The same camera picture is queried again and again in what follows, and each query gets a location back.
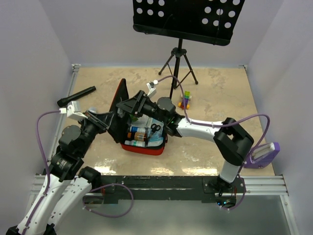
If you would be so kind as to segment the green pill blister pack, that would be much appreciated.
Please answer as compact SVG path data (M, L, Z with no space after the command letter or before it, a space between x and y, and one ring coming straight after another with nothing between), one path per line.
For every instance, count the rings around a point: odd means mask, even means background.
M137 117L130 116L131 122L136 122L138 120Z

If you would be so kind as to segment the red black medicine kit case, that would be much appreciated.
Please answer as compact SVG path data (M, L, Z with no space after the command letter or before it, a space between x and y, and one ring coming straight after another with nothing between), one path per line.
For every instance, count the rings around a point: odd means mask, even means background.
M121 79L110 107L114 113L108 133L116 143L130 152L144 155L160 155L167 142L163 124L143 115L136 118L117 108L117 104L129 99L126 79Z

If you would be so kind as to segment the white gauze plastic bag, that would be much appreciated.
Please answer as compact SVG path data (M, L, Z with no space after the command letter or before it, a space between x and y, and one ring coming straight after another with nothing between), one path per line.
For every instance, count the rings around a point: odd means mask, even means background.
M146 115L139 117L138 120L135 122L135 125L138 127L150 127L152 123L152 118Z

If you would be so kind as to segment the white blue medicine bottle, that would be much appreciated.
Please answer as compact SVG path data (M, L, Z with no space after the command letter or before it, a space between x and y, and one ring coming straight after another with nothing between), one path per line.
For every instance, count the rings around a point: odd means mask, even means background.
M130 126L129 131L132 133L148 133L149 127Z

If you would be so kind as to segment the brown medicine bottle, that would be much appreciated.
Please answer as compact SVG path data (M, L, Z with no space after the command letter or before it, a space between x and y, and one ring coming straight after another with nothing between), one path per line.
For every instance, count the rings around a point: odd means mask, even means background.
M147 134L146 133L132 133L129 132L127 134L127 139L132 141L132 140L136 140L136 141L146 141L147 140Z

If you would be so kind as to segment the black handled scissors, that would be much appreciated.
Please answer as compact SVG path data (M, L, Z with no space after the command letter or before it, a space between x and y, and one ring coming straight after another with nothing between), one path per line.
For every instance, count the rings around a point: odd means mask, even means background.
M161 126L158 124L153 123L150 127L150 136L153 135L155 132L159 131L161 129Z

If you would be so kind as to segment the white green medicine bottle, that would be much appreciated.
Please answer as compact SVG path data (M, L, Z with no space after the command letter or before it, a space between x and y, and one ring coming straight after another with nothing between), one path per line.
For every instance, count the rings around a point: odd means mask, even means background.
M126 140L124 142L125 145L129 145L129 146L135 146L135 147L145 147L146 143L144 141L136 141L136 140L132 140L132 141L128 141Z

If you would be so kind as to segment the blue medical pouch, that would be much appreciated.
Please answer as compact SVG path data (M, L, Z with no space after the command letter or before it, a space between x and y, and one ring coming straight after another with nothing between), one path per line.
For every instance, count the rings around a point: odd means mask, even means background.
M158 125L160 125L161 126L161 129L159 130L159 131L157 131L157 132L155 132L153 135L151 135L150 136L150 127L149 127L149 131L148 131L148 140L147 140L147 142L146 142L146 146L147 147L157 147L157 146L160 146L162 143L163 143L163 141L164 141L164 134L163 134L163 126L164 126L164 124L162 123L162 122L160 122L160 121L158 121L158 120L156 120L156 119L154 119L154 118L152 118L153 120L152 120L152 123L151 123L151 125L153 124L153 123L155 123L155 124L158 124Z

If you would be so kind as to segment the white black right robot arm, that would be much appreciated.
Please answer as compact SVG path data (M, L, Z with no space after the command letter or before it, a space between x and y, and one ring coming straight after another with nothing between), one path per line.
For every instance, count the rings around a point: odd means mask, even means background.
M119 98L116 107L134 116L146 115L162 122L170 136L193 137L215 143L224 158L218 187L223 192L230 192L235 187L235 178L254 144L253 137L236 120L230 117L220 122L191 120L187 115L176 112L170 98L161 97L152 102L143 91L132 98Z

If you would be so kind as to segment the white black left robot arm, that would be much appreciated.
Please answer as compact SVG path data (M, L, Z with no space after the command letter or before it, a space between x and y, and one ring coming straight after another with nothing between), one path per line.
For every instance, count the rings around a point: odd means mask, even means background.
M61 221L84 195L101 188L100 173L91 167L82 168L83 158L96 135L108 131L113 117L113 112L86 111L78 125L62 131L34 204L18 225L8 229L8 235L56 234Z

